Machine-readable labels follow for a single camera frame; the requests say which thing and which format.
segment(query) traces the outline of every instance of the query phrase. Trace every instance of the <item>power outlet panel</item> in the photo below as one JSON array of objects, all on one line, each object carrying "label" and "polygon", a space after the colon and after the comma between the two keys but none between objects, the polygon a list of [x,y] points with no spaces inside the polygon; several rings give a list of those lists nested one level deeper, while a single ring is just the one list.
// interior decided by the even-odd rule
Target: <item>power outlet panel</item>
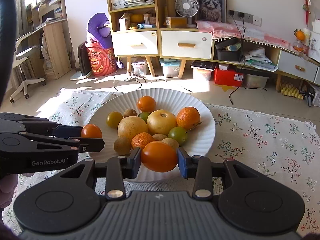
[{"label": "power outlet panel", "polygon": [[[235,12],[235,15],[233,15],[233,19],[236,20],[236,21],[240,21],[242,22],[242,17],[239,17],[239,11],[234,11]],[[227,15],[227,18],[230,19],[231,21],[233,20],[232,19],[232,15],[229,14],[230,12],[228,11],[228,15]],[[261,18],[259,17],[256,17],[252,14],[249,14],[249,13],[244,13],[244,22],[246,23],[251,23],[251,24],[255,24],[257,26],[261,26]]]}]

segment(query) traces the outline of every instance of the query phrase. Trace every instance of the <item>white electric fan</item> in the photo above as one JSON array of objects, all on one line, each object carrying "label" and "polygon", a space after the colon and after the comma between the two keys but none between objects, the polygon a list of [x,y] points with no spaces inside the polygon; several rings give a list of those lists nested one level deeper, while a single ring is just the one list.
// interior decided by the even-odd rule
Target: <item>white electric fan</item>
[{"label": "white electric fan", "polygon": [[199,10],[197,0],[176,0],[176,12],[182,17],[193,17]]}]

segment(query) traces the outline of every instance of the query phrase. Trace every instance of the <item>picture frame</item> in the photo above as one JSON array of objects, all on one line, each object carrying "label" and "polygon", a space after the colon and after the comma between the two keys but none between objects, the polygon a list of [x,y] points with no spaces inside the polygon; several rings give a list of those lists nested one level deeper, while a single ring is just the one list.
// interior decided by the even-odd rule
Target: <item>picture frame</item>
[{"label": "picture frame", "polygon": [[193,19],[211,21],[211,22],[227,22],[227,0],[197,0],[199,3],[199,11]]}]

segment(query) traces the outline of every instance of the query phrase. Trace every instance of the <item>cat portrait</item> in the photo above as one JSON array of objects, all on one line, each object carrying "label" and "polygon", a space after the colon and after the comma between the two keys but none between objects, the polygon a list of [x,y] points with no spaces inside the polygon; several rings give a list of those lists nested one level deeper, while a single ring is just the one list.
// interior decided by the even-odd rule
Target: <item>cat portrait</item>
[{"label": "cat portrait", "polygon": [[200,5],[200,19],[211,22],[222,22],[222,11],[219,0],[203,0]]}]

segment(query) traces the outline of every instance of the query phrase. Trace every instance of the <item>green tomato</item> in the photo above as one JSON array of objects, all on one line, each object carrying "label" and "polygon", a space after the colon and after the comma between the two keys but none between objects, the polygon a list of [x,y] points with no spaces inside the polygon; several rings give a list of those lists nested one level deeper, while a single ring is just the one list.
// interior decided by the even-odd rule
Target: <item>green tomato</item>
[{"label": "green tomato", "polygon": [[123,116],[119,112],[111,112],[107,117],[107,125],[111,128],[117,129]]},{"label": "green tomato", "polygon": [[169,138],[175,139],[180,146],[184,145],[188,139],[187,130],[182,127],[173,127],[169,132]]},{"label": "green tomato", "polygon": [[143,121],[147,122],[149,114],[150,114],[149,112],[142,112],[138,115],[138,117],[140,117]]}]

